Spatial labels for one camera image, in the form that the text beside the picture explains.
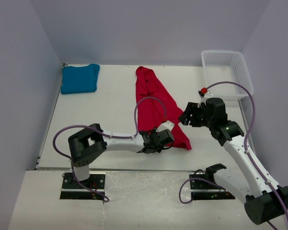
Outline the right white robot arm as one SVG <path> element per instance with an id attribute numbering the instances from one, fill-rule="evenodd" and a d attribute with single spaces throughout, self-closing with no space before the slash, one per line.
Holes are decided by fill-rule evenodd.
<path id="1" fill-rule="evenodd" d="M 219 163 L 206 168 L 199 177 L 209 188 L 228 190 L 243 205 L 249 219 L 256 225 L 284 215 L 288 210 L 288 186 L 282 187 L 258 160 L 241 127 L 228 119 L 226 105 L 220 98 L 205 102 L 189 102 L 179 121 L 187 126 L 206 127 L 233 158 L 241 170 L 242 182 Z"/>

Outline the red t shirt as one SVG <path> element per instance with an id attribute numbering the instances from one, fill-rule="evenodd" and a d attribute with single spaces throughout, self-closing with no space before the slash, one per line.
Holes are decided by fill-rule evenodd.
<path id="1" fill-rule="evenodd" d="M 183 111 L 178 108 L 176 102 L 166 88 L 156 77 L 152 69 L 138 67 L 136 70 L 136 101 L 145 98 L 138 106 L 138 128 L 140 131 L 148 131 L 158 127 L 163 121 L 171 121 L 175 124 L 172 134 L 175 148 L 191 150 L 192 146 L 188 137 L 179 126 L 179 116 Z"/>

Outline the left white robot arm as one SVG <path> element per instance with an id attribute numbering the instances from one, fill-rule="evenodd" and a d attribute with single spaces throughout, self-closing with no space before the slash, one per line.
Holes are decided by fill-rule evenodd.
<path id="1" fill-rule="evenodd" d="M 169 120 L 150 131 L 137 135 L 118 136 L 114 133 L 102 135 L 99 124 L 92 124 L 68 138 L 74 168 L 73 182 L 79 188 L 90 184 L 89 164 L 106 151 L 129 151 L 134 153 L 160 153 L 167 145 L 174 144 L 172 130 L 175 124 Z"/>

